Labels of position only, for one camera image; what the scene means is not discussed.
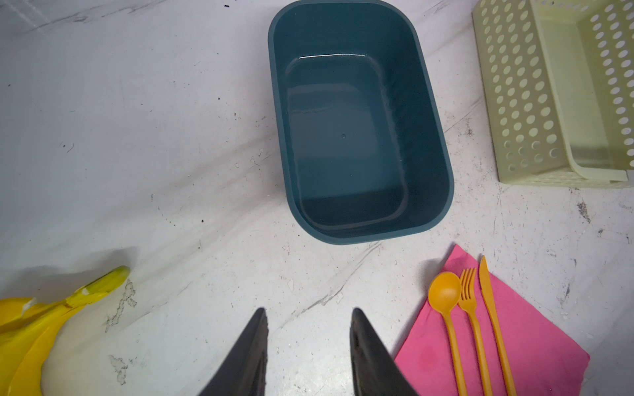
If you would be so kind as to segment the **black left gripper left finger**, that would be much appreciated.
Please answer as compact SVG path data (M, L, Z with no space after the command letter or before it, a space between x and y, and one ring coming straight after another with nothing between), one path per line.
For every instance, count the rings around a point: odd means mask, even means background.
M267 315L258 308L200 395L264 395L267 369Z

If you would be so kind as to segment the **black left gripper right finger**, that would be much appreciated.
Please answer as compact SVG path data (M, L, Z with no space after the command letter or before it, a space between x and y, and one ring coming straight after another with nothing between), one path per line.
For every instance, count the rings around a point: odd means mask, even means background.
M360 308L353 310L349 338L355 395L417 395Z

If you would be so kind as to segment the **yellow plastic spoon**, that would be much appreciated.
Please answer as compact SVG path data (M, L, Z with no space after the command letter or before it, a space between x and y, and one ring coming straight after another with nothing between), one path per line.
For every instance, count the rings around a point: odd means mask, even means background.
M467 384L457 345L457 335L452 322L452 310L457 306L460 292L461 283L458 276L452 272L441 272L434 278L429 287L428 301L431 307L441 314L447 329L458 394L467 396Z

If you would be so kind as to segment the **orange plastic fork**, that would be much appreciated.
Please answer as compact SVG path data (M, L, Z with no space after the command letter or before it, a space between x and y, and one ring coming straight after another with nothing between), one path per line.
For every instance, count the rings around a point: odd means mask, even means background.
M476 269L474 267L462 271L460 276L461 293L458 305L467 314L472 326L484 396L492 396L493 389L490 381L490 371L485 355L485 346L482 339L480 324L476 315L477 301L475 297L475 276Z

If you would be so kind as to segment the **orange plastic knife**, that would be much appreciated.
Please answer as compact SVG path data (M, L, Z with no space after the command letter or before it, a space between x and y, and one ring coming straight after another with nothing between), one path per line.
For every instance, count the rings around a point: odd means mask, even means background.
M494 332L495 343L500 359L500 366L503 373L505 388L508 396L517 396L517 389L514 383L513 374L510 368L505 341L500 328L500 321L495 304L495 296L493 292L492 282L490 279L490 271L485 256L480 259L479 266L480 289L485 302L485 307L490 317L491 325Z

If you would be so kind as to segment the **pink paper napkin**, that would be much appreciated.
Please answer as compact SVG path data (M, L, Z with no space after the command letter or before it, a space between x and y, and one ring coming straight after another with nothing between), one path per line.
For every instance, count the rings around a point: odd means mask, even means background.
M442 272L460 276L476 268L475 299L494 395L507 395L495 334L480 292L477 260L453 246ZM517 292L490 274L495 305L518 395L580 395L589 354ZM452 311L468 395L483 395L472 325L462 309ZM458 395L447 329L428 301L419 311L396 365L419 395Z

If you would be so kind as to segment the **dark teal plastic bin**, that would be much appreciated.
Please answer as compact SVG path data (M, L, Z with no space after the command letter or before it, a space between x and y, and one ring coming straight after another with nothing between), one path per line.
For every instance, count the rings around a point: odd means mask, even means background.
M454 178L413 24L383 1L296 1L268 31L287 202L328 244L417 234Z

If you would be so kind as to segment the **yellow banana bunch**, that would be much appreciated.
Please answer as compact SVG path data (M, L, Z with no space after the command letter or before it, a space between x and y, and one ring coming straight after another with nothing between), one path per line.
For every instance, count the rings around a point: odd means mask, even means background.
M117 267L51 304L35 298L1 300L1 394L41 395L42 366L59 330L85 306L121 286L129 274L129 267Z

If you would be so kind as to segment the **light green perforated basket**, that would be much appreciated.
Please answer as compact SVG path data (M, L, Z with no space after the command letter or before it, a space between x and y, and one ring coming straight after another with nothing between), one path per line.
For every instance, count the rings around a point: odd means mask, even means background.
M472 12L498 178L633 184L633 4L478 2Z

